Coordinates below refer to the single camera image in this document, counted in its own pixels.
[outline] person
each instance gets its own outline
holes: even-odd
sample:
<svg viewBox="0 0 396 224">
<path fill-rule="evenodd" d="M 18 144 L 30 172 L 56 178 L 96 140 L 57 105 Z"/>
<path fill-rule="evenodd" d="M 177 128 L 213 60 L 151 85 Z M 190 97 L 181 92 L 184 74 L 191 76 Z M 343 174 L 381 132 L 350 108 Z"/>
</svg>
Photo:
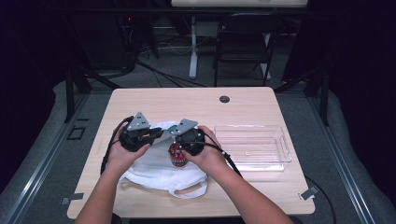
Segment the person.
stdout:
<svg viewBox="0 0 396 224">
<path fill-rule="evenodd" d="M 220 147 L 220 143 L 210 129 L 206 126 L 198 126 L 198 129 L 205 133 L 207 143 Z M 118 140 L 119 136 L 120 132 L 116 134 L 115 139 Z M 143 156 L 148 149 L 149 144 L 142 146 L 136 152 L 130 152 L 123 148 L 119 141 L 115 141 L 110 149 L 106 169 L 78 214 L 75 223 L 111 223 L 119 179 L 131 167 L 132 163 Z M 219 183 L 245 223 L 292 223 L 291 219 L 275 203 L 238 175 L 226 163 L 218 150 L 205 146 L 203 151 L 196 156 L 192 156 L 187 151 L 183 151 L 183 154 Z"/>
</svg>

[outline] black wall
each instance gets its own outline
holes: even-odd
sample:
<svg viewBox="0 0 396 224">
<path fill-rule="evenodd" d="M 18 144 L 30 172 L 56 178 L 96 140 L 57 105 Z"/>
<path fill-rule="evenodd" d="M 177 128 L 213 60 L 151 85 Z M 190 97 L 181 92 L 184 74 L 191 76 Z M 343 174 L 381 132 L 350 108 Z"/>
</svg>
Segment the black wall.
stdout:
<svg viewBox="0 0 396 224">
<path fill-rule="evenodd" d="M 396 3 L 375 1 L 332 71 L 350 141 L 371 178 L 396 204 Z"/>
<path fill-rule="evenodd" d="M 283 79 L 302 76 L 332 53 L 330 88 L 340 100 L 351 144 L 396 204 L 396 2 L 310 3 L 309 12 L 341 9 L 345 16 L 303 20 Z"/>
</svg>

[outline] table surface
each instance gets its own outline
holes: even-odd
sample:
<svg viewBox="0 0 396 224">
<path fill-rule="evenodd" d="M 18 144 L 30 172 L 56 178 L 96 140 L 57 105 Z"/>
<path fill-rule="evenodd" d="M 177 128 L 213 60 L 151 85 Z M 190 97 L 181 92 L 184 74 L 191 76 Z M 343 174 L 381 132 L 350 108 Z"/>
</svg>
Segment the table surface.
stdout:
<svg viewBox="0 0 396 224">
<path fill-rule="evenodd" d="M 229 103 L 219 100 L 223 95 L 230 97 Z M 150 123 L 192 119 L 212 130 L 217 125 L 280 125 L 291 155 L 291 162 L 285 170 L 242 172 L 242 175 L 289 215 L 315 211 L 312 199 L 304 201 L 299 197 L 299 193 L 306 191 L 308 186 L 272 89 L 118 89 L 111 95 L 78 181 L 75 193 L 84 193 L 83 199 L 70 203 L 67 211 L 70 218 L 77 217 L 99 179 L 102 158 L 112 131 L 124 118 L 137 112 L 142 112 Z M 114 213 L 130 218 L 239 216 L 227 194 L 210 177 L 206 194 L 195 199 L 178 199 L 167 191 L 144 189 L 134 183 L 119 184 Z"/>
<path fill-rule="evenodd" d="M 307 0 L 172 0 L 173 7 L 305 7 Z"/>
</svg>

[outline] cable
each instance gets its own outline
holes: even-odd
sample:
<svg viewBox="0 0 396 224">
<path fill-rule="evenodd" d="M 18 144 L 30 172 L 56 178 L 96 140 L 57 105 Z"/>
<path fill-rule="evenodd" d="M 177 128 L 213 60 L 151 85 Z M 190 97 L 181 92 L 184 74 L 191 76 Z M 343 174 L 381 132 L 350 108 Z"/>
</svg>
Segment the cable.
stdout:
<svg viewBox="0 0 396 224">
<path fill-rule="evenodd" d="M 139 60 L 136 61 L 136 64 L 139 64 L 140 66 L 143 66 L 143 67 L 147 68 L 148 70 L 151 70 L 152 72 L 155 72 L 155 73 L 165 77 L 166 79 L 168 79 L 169 81 L 173 82 L 175 85 L 177 85 L 180 88 L 182 87 L 182 84 L 183 84 L 183 83 L 180 84 L 180 81 L 187 82 L 187 83 L 190 83 L 190 84 L 193 84 L 193 85 L 196 85 L 196 86 L 200 86 L 200 87 L 206 87 L 203 84 L 192 82 L 192 81 L 189 81 L 189 80 L 181 78 L 181 77 L 174 77 L 174 76 L 171 76 L 171 75 L 167 75 L 164 72 L 161 72 L 161 71 L 149 66 L 148 64 L 140 62 Z"/>
<path fill-rule="evenodd" d="M 122 126 L 123 123 L 125 123 L 125 122 L 130 122 L 130 121 L 132 121 L 133 119 L 134 119 L 134 116 L 131 116 L 131 117 L 129 117 L 129 118 L 124 119 L 124 120 L 117 126 L 117 128 L 114 130 L 113 134 L 111 135 L 110 141 L 108 142 L 106 154 L 105 154 L 105 156 L 103 157 L 103 160 L 102 160 L 102 165 L 101 165 L 101 168 L 100 168 L 100 174 L 102 174 L 103 171 L 106 169 L 106 164 L 107 164 L 107 161 L 108 161 L 108 155 L 110 154 L 110 149 L 111 149 L 111 147 L 112 147 L 116 142 L 120 141 L 120 139 L 119 139 L 119 140 L 117 140 L 116 142 L 113 142 L 113 141 L 114 141 L 114 137 L 116 136 L 117 132 L 119 131 L 119 129 L 120 129 L 120 127 Z"/>
<path fill-rule="evenodd" d="M 337 220 L 336 220 L 336 217 L 335 217 L 334 206 L 332 205 L 332 201 L 330 201 L 329 196 L 326 194 L 326 192 L 323 190 L 323 188 L 322 188 L 317 182 L 315 182 L 312 178 L 310 178 L 310 177 L 307 176 L 307 175 L 304 175 L 304 177 L 305 177 L 307 180 L 311 181 L 311 182 L 315 185 L 315 187 L 317 187 L 318 189 L 320 189 L 320 191 L 323 193 L 324 197 L 326 198 L 327 202 L 329 203 L 330 208 L 332 209 L 332 223 L 333 223 L 333 224 L 336 224 L 336 223 L 337 223 Z"/>
</svg>

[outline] plastic tray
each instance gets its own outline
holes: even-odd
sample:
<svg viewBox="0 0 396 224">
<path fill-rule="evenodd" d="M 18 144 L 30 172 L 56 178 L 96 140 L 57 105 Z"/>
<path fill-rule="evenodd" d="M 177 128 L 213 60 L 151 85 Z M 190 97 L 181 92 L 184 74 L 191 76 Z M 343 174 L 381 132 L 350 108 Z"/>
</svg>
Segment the plastic tray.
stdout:
<svg viewBox="0 0 396 224">
<path fill-rule="evenodd" d="M 283 171 L 291 162 L 281 126 L 217 125 L 215 134 L 240 171 Z"/>
</svg>

